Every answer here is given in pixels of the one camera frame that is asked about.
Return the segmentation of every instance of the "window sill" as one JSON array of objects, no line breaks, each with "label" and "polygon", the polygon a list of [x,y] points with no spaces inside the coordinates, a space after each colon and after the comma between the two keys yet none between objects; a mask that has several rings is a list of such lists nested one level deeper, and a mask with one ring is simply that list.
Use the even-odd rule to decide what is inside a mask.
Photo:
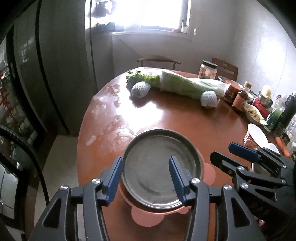
[{"label": "window sill", "polygon": [[128,35],[128,34],[152,34],[152,35],[169,35],[174,37],[180,37],[187,39],[189,42],[191,42],[191,38],[189,34],[185,33],[174,33],[170,31],[165,30],[156,30],[156,29],[126,29],[122,32],[113,32],[114,36],[118,35]]}]

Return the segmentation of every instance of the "white stain on table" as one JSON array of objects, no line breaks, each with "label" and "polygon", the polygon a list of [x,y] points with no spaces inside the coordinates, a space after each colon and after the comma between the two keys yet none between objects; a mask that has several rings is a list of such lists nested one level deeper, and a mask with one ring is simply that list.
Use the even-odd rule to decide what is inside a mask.
[{"label": "white stain on table", "polygon": [[93,143],[96,140],[96,136],[91,136],[91,138],[85,143],[87,146],[89,146],[91,143]]}]

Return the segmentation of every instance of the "plate of food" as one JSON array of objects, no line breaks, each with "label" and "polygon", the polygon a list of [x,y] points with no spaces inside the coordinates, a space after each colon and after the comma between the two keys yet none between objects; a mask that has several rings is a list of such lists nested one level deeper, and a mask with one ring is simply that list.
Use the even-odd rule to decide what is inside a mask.
[{"label": "plate of food", "polygon": [[264,125],[267,126],[267,122],[264,120],[260,111],[253,105],[245,104],[244,106],[247,118],[255,125],[260,126]]}]

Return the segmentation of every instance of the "triangular cutout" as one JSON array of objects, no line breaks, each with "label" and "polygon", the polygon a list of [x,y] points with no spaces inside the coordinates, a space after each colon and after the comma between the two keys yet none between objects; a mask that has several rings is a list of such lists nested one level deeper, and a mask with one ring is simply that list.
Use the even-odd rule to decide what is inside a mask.
[{"label": "triangular cutout", "polygon": [[250,220],[243,211],[242,207],[239,205],[235,198],[231,198],[232,211],[234,216],[234,225],[237,228],[249,226]]},{"label": "triangular cutout", "polygon": [[46,215],[44,221],[43,221],[43,226],[49,227],[49,228],[58,228],[59,226],[59,213],[61,210],[61,204],[62,200],[57,199],[55,203],[52,205],[50,208],[48,214]]},{"label": "triangular cutout", "polygon": [[255,189],[255,191],[260,195],[270,199],[271,201],[274,201],[274,202],[276,201],[276,194],[274,192],[269,192],[261,189]]}]

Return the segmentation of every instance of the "wooden chair back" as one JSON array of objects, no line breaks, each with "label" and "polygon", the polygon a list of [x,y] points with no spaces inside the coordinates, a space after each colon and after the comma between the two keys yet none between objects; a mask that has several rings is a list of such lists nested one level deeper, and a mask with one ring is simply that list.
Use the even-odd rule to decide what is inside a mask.
[{"label": "wooden chair back", "polygon": [[218,76],[223,76],[233,81],[237,80],[239,69],[236,66],[218,58],[213,58],[212,62],[218,65],[216,79]]},{"label": "wooden chair back", "polygon": [[163,57],[163,56],[160,56],[160,55],[147,56],[147,57],[144,57],[144,58],[140,58],[137,61],[141,62],[141,67],[143,67],[144,61],[171,62],[171,63],[174,63],[173,70],[175,70],[176,64],[181,64],[181,62],[178,62],[178,61],[175,61],[175,60],[172,60],[170,58]]}]

